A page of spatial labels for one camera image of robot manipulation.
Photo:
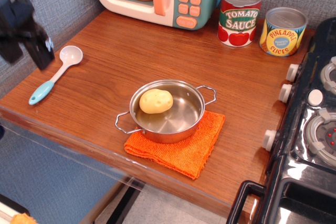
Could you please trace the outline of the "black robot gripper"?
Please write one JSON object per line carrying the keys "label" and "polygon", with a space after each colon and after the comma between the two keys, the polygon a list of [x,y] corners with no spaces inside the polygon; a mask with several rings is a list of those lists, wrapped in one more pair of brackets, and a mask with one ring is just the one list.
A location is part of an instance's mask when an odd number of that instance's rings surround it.
{"label": "black robot gripper", "polygon": [[8,63],[17,62],[26,50],[39,70],[54,60],[54,44],[33,18],[32,0],[1,0],[1,56]]}

